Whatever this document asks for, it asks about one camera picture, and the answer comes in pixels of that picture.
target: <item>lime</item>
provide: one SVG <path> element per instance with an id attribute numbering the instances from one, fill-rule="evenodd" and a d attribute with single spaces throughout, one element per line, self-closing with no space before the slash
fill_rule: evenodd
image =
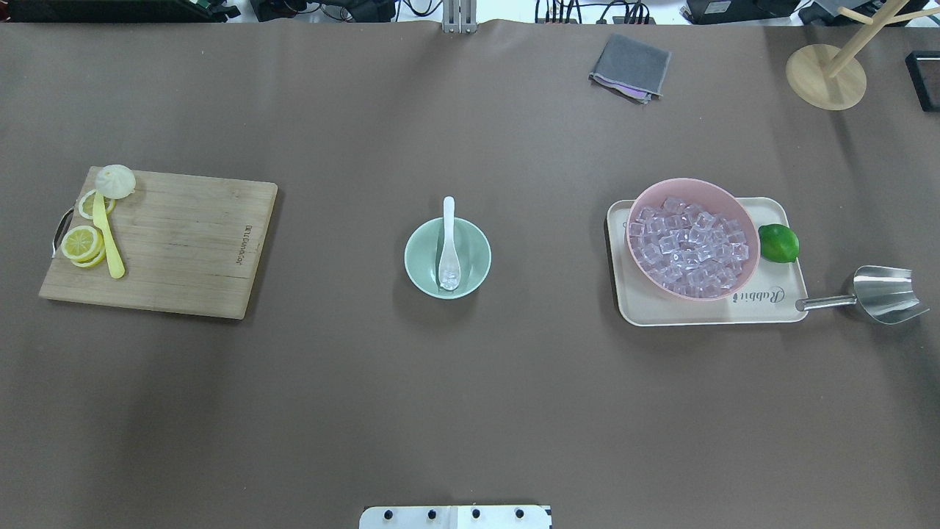
<path id="1" fill-rule="evenodd" d="M 73 261 L 87 261 L 98 255 L 104 242 L 102 234 L 92 226 L 76 226 L 65 234 L 59 249 L 62 255 Z"/>
<path id="2" fill-rule="evenodd" d="M 800 255 L 800 239 L 783 224 L 764 224 L 758 229 L 760 255 L 774 263 L 792 263 Z"/>

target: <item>metal ice scoop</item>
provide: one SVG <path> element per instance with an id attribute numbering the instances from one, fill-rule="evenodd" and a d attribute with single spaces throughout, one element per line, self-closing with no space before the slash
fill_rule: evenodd
<path id="1" fill-rule="evenodd" d="M 929 311 L 914 295 L 911 270 L 867 264 L 855 270 L 846 296 L 797 299 L 797 311 L 855 305 L 878 323 L 894 325 Z"/>

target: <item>wooden stand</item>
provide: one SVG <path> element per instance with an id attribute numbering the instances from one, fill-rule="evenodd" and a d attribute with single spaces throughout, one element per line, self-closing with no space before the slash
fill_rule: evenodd
<path id="1" fill-rule="evenodd" d="M 918 17 L 940 13 L 940 8 L 924 9 L 898 15 L 908 0 L 887 0 L 885 5 L 869 18 L 847 8 L 838 12 L 864 24 L 842 49 L 828 44 L 811 44 L 800 48 L 787 60 L 787 81 L 797 95 L 807 103 L 825 110 L 845 110 L 855 106 L 865 95 L 868 80 L 865 70 L 855 55 L 883 27 Z"/>

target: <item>wooden cutting board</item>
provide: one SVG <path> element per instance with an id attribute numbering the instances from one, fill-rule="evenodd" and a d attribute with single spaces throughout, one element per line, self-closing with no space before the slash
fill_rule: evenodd
<path id="1" fill-rule="evenodd" d="M 91 168 L 78 195 L 94 188 Z M 84 269 L 55 253 L 39 296 L 166 313 L 244 318 L 277 185 L 135 170 L 137 188 L 108 216 L 127 273 Z M 91 220 L 77 211 L 71 226 Z"/>

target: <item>round wooden base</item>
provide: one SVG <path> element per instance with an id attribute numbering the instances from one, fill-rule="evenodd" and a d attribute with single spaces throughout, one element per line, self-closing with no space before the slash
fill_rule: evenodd
<path id="1" fill-rule="evenodd" d="M 787 61 L 790 88 L 807 103 L 826 110 L 845 110 L 865 95 L 868 80 L 854 58 L 832 78 L 823 73 L 838 50 L 828 44 L 811 44 L 794 52 Z"/>

